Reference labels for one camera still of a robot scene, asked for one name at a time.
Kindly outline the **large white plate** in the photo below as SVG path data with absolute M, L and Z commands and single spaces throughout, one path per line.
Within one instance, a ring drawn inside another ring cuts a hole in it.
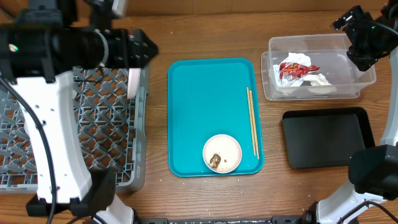
M 130 68 L 127 79 L 127 98 L 133 99 L 136 97 L 141 76 L 140 68 Z

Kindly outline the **red snack wrapper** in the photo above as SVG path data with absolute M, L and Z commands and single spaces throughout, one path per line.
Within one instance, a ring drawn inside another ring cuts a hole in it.
M 320 67 L 316 65 L 305 66 L 299 63 L 283 62 L 279 67 L 279 76 L 281 80 L 295 80 L 305 76 L 310 72 L 316 72 Z

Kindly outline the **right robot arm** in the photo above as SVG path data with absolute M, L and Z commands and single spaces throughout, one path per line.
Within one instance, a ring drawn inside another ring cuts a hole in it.
M 379 146 L 355 152 L 348 166 L 348 180 L 328 198 L 314 202 L 294 223 L 356 223 L 358 216 L 377 207 L 394 222 L 385 201 L 397 198 L 397 0 L 388 0 L 373 19 L 354 6 L 331 27 L 343 30 L 351 46 L 348 58 L 365 72 L 379 59 L 389 57 L 392 82 L 389 114 Z

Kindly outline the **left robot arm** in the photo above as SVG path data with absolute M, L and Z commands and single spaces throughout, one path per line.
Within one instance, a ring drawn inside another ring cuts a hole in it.
M 73 68 L 144 68 L 158 46 L 141 29 L 113 29 L 126 1 L 90 1 L 90 24 L 74 27 L 75 1 L 30 1 L 1 26 L 1 85 L 19 102 L 38 175 L 26 204 L 31 217 L 69 210 L 77 219 L 139 223 L 116 195 L 112 170 L 90 170 L 81 153 L 73 110 Z

